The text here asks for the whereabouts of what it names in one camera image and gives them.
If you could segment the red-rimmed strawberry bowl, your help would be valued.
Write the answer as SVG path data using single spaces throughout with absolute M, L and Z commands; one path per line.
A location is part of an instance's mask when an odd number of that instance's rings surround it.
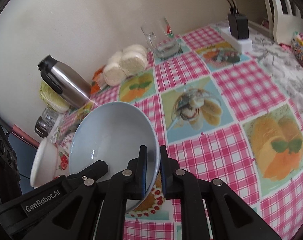
M 69 153 L 43 138 L 38 146 L 32 170 L 30 185 L 40 187 L 59 176 L 69 176 Z

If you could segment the light blue bowl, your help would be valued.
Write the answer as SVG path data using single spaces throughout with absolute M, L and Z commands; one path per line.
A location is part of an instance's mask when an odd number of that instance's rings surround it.
M 155 184 L 160 169 L 160 147 L 148 117 L 126 102 L 109 102 L 89 113 L 78 126 L 71 144 L 69 172 L 78 173 L 94 162 L 106 162 L 109 171 L 100 181 L 127 168 L 147 147 L 145 194 Z

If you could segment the pink-framed dark chair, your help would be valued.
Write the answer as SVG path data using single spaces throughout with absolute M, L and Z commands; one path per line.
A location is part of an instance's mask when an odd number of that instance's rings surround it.
M 1 117 L 0 117 L 0 125 L 3 128 L 5 128 L 7 131 L 12 133 L 15 137 L 21 139 L 22 141 L 24 141 L 28 145 L 33 146 L 34 148 L 38 148 L 40 143 L 38 141 L 36 141 L 35 139 L 33 139 L 31 136 L 29 136 L 27 133 L 25 133 L 18 126 L 16 126 L 16 125 L 10 126 Z

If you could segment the round metal tray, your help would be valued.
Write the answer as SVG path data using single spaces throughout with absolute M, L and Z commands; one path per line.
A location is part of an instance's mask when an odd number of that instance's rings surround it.
M 66 131 L 62 133 L 62 135 L 58 137 L 56 143 L 60 144 L 70 133 L 74 133 L 77 130 L 78 126 L 78 124 L 73 124 L 72 126 L 70 126 Z

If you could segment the dark glass jar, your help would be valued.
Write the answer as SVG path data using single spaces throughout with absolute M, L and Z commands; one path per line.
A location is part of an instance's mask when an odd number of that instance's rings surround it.
M 52 125 L 50 122 L 48 122 L 47 120 L 43 119 L 41 116 L 38 118 L 38 120 L 36 121 L 35 127 L 34 127 L 34 131 L 35 133 L 42 137 L 45 138 L 48 136 L 48 134 L 50 133 L 50 131 L 52 130 Z

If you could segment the clear drinking glass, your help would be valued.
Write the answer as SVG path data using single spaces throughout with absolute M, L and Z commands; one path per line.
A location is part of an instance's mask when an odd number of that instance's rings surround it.
M 54 126 L 58 117 L 59 117 L 59 113 L 52 110 L 51 108 L 45 108 L 45 110 L 42 113 L 43 120 L 47 122 L 49 126 Z

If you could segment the checkered picture tablecloth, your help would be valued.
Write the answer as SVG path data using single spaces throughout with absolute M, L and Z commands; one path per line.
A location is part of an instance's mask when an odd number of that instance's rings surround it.
M 221 178 L 282 239 L 291 239 L 303 224 L 303 128 L 289 102 L 246 121 L 235 119 L 208 68 L 245 61 L 250 52 L 239 54 L 222 39 L 225 26 L 179 36 L 182 51 L 171 59 L 149 53 L 146 71 L 67 112 L 58 137 L 100 105 L 132 103 L 182 168 L 200 179 Z

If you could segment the napa cabbage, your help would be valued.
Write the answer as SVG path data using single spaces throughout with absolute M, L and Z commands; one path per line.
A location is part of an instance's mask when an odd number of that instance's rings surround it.
M 41 81 L 39 97 L 49 108 L 60 114 L 67 112 L 70 108 L 70 105 L 49 87 L 45 81 Z

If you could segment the steel thermos jug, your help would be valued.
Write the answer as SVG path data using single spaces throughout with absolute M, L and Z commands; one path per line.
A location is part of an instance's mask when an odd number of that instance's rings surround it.
M 38 70 L 43 81 L 72 107 L 81 108 L 89 100 L 91 85 L 67 64 L 48 55 Z

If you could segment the orange snack packet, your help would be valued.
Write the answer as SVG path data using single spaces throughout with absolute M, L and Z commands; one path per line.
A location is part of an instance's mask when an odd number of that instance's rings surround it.
M 107 83 L 104 79 L 104 70 L 105 66 L 100 67 L 98 70 L 94 72 L 91 83 L 91 95 L 98 93 L 104 90 L 107 87 Z

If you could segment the bag of white buns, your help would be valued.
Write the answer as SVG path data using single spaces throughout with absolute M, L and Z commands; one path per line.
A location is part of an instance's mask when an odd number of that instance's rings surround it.
M 117 86 L 127 77 L 136 75 L 148 66 L 147 49 L 133 44 L 115 52 L 103 68 L 103 78 L 109 86 Z

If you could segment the white power strip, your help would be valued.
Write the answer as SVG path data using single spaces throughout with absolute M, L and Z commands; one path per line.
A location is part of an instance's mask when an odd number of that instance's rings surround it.
M 238 40 L 232 36 L 230 28 L 221 28 L 220 34 L 222 38 L 228 42 L 235 50 L 240 53 L 251 52 L 253 50 L 252 40 L 250 38 Z

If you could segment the glass mug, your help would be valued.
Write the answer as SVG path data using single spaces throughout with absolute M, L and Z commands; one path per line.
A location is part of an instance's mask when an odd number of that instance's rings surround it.
M 148 47 L 158 58 L 168 58 L 180 50 L 180 45 L 165 17 L 149 20 L 141 26 Z

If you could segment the black charger adapter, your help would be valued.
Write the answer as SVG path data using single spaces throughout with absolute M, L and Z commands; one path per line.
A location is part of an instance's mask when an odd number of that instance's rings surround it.
M 249 38 L 248 18 L 244 14 L 228 14 L 231 35 L 237 40 Z

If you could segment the white chair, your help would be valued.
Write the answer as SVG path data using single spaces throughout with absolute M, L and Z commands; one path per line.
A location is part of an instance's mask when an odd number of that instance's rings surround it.
M 264 0 L 270 35 L 277 44 L 290 44 L 294 33 L 303 34 L 303 15 L 290 0 Z

